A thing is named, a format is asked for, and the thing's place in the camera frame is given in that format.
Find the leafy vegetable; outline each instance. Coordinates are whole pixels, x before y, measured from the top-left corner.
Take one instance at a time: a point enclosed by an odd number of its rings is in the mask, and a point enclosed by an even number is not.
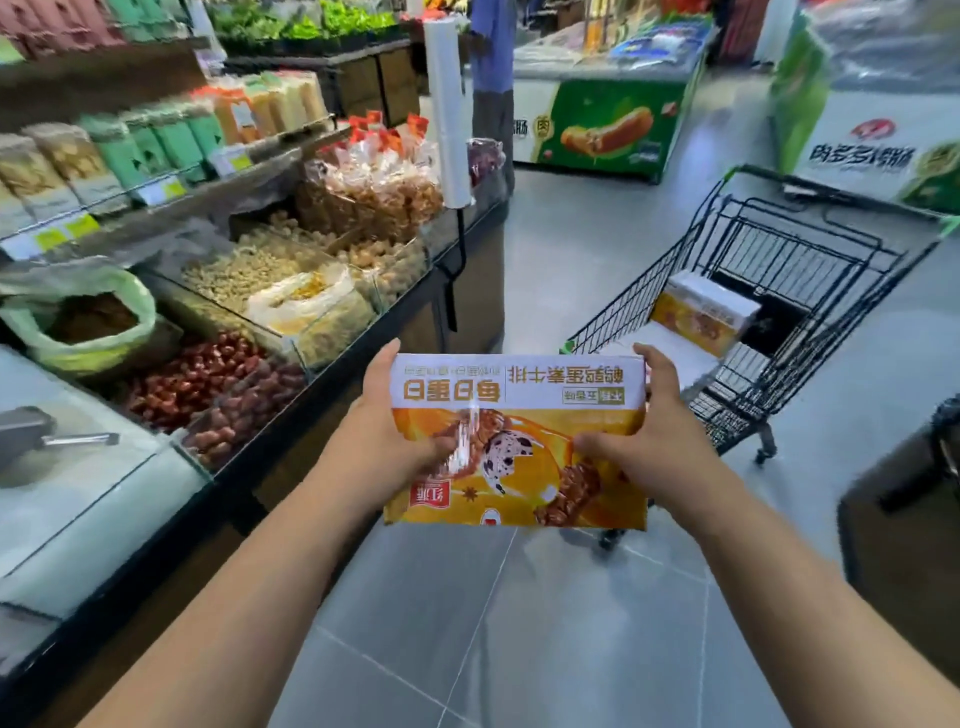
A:
[[[263,41],[277,38],[312,40],[346,36],[396,25],[389,12],[371,14],[338,0],[319,0],[323,22],[317,24],[303,12],[285,22],[265,11],[258,0],[236,0],[213,10],[211,20],[217,36],[231,40]]]

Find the promotional banner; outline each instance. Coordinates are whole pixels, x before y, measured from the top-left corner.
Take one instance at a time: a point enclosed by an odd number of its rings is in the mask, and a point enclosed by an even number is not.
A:
[[[685,91],[681,83],[518,80],[515,159],[658,182],[679,128]]]

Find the cart wheel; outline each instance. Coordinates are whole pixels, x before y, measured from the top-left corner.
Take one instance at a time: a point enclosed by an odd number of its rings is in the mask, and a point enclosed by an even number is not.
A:
[[[624,533],[625,532],[619,528],[611,528],[610,530],[604,531],[603,535],[600,536],[600,547],[605,551],[613,551],[613,547],[617,545]]]

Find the tiled floor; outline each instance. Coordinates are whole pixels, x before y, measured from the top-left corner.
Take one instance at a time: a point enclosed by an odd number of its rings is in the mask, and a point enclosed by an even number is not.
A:
[[[642,182],[517,173],[505,352],[552,352],[685,231],[730,166],[769,164],[762,77],[701,89],[673,167]],[[763,189],[768,196],[769,187]],[[841,213],[913,250],[913,221]],[[854,478],[960,389],[960,249],[942,245],[756,438],[727,455],[828,558]],[[272,726],[777,728],[786,719],[700,549],[662,510],[594,534],[378,526],[317,616]]]

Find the yellow packaging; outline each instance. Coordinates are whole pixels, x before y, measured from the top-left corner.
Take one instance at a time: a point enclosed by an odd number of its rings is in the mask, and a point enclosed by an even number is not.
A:
[[[714,356],[723,357],[750,324],[759,303],[691,271],[674,274],[654,304],[656,321]]]
[[[457,449],[387,504],[387,523],[646,527],[647,500],[619,469],[573,451],[579,432],[636,432],[640,356],[399,354],[396,426]]]

